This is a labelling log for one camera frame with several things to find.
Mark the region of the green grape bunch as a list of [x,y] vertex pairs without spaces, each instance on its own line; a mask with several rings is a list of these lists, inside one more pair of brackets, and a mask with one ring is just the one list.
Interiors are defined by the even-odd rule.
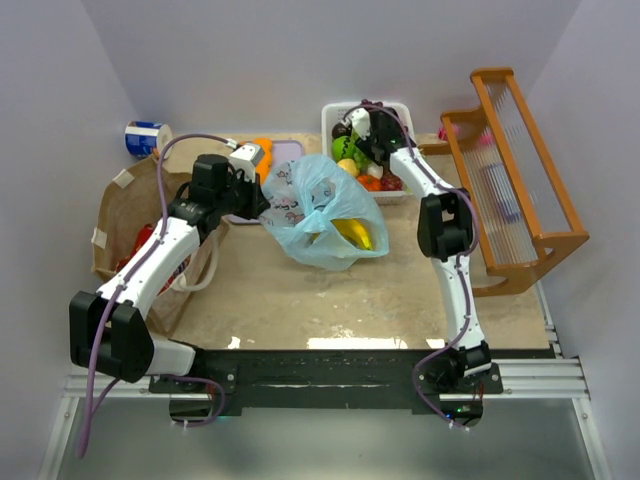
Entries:
[[366,170],[371,163],[371,159],[358,149],[353,152],[353,159],[359,170]]

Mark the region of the white mushroom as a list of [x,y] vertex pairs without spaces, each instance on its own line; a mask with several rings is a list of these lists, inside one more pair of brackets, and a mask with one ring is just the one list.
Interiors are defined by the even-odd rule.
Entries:
[[366,174],[380,180],[384,174],[384,168],[376,163],[370,163],[367,166]]

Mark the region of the blue plastic bag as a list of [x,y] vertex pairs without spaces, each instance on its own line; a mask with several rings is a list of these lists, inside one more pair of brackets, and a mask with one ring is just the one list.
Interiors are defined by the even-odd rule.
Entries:
[[[305,155],[280,165],[270,172],[262,192],[270,208],[259,217],[260,223],[300,264],[343,271],[360,259],[389,253],[386,222],[373,196],[326,155]],[[311,235],[334,227],[333,219],[358,219],[374,249],[361,250],[338,231],[333,242],[312,245]]]

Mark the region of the small orange pumpkin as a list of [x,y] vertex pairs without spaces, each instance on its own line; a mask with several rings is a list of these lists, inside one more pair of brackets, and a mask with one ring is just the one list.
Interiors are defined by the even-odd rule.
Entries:
[[357,181],[369,192],[382,190],[381,180],[372,175],[359,175]]

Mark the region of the red snack packet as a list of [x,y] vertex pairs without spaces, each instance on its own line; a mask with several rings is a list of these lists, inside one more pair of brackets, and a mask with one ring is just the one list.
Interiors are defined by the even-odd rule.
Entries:
[[[135,256],[135,254],[149,241],[149,239],[151,238],[151,236],[153,234],[153,231],[154,231],[154,227],[151,224],[146,224],[139,230],[139,232],[137,234],[137,237],[136,237],[136,240],[134,242],[134,246],[133,246],[132,250],[130,251],[130,253],[126,257],[122,258],[116,264],[115,269],[114,269],[114,271],[116,273],[119,273],[120,271],[122,271],[127,266],[127,264]],[[176,268],[176,270],[171,274],[171,276],[167,279],[167,281],[165,282],[164,286],[160,290],[160,294],[162,294],[164,291],[166,291],[168,288],[171,287],[173,282],[182,273],[185,272],[185,270],[189,266],[190,262],[191,262],[191,256],[187,256],[183,260],[183,262]]]

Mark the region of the brown paper grocery bag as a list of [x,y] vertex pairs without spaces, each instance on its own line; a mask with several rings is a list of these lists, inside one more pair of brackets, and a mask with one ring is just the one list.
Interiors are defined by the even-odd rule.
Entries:
[[[166,199],[170,201],[178,188],[191,180],[191,174],[170,173],[163,167],[162,178]],[[130,254],[142,227],[148,224],[155,227],[160,219],[157,160],[148,157],[122,170],[104,191],[91,240],[92,272],[102,283],[116,274],[116,266]],[[199,285],[204,281],[211,252],[219,247],[228,231],[228,222],[222,220],[216,231],[191,255],[183,275],[186,286]],[[191,292],[171,287],[160,293],[149,312],[147,323],[150,329],[171,336],[179,325],[190,296]]]

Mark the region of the yellow bell pepper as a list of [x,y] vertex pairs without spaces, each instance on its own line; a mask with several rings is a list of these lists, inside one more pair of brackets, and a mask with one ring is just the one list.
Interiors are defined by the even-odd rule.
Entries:
[[357,248],[368,251],[374,249],[369,231],[358,219],[333,219],[331,223],[346,240]]

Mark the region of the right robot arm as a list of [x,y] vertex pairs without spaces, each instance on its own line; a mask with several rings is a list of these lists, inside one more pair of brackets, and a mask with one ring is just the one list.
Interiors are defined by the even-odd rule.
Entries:
[[398,115],[374,104],[347,115],[356,144],[399,177],[420,200],[417,241],[432,261],[444,302],[449,354],[456,375],[464,378],[488,370],[491,356],[479,324],[471,286],[470,256],[478,240],[477,215],[464,189],[439,176],[422,156]]

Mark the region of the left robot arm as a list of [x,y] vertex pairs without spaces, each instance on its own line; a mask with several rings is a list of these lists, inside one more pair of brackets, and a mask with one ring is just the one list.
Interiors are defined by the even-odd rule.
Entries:
[[170,276],[224,217],[255,219],[268,208],[256,171],[263,156],[260,146],[247,143],[227,157],[198,157],[187,196],[162,204],[162,219],[127,265],[96,292],[72,298],[73,364],[130,383],[146,375],[184,376],[192,369],[195,348],[153,336],[145,320]]

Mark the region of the dark mangosteen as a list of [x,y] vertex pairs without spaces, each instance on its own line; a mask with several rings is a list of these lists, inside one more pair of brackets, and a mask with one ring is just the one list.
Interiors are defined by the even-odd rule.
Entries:
[[331,136],[333,139],[337,139],[343,136],[350,136],[350,135],[351,135],[351,128],[342,123],[336,123],[331,130]]

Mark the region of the purple grape bunch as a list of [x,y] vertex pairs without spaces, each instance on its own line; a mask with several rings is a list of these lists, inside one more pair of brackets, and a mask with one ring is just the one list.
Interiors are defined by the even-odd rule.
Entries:
[[404,189],[403,181],[391,171],[386,171],[382,175],[380,183],[382,191],[402,191]]

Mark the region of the white plastic basket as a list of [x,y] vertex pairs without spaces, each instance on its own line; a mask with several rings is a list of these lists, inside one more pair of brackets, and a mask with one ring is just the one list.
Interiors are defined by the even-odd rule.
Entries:
[[[358,101],[337,102],[326,104],[321,110],[321,145],[322,153],[332,156],[331,145],[333,138],[331,131],[333,126],[338,123],[345,112],[356,106]],[[402,123],[406,126],[409,136],[415,137],[413,122],[408,107],[400,102],[383,100],[383,104],[389,109],[394,109]],[[372,196],[379,205],[398,205],[404,203],[412,196],[412,193],[406,186],[402,190],[397,191],[373,191]]]

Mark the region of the toilet paper roll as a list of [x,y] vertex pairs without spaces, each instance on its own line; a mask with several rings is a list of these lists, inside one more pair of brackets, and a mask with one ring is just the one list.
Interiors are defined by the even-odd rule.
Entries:
[[173,132],[165,123],[131,121],[124,130],[125,147],[136,159],[158,158],[172,139]]

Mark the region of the wooden rack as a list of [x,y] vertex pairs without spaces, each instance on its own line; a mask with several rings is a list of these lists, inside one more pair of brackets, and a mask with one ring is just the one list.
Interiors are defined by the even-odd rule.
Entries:
[[584,244],[589,234],[509,67],[473,71],[479,104],[441,115],[444,139],[429,160],[455,165],[479,217],[484,280],[478,297],[518,295]]

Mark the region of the black base frame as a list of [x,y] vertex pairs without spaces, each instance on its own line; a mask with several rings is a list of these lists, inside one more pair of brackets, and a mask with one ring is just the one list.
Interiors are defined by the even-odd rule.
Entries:
[[431,350],[203,350],[178,375],[147,369],[148,352],[99,350],[97,371],[114,381],[148,378],[153,394],[171,394],[171,420],[204,426],[250,408],[408,410],[469,425],[481,397],[502,392],[486,347]]

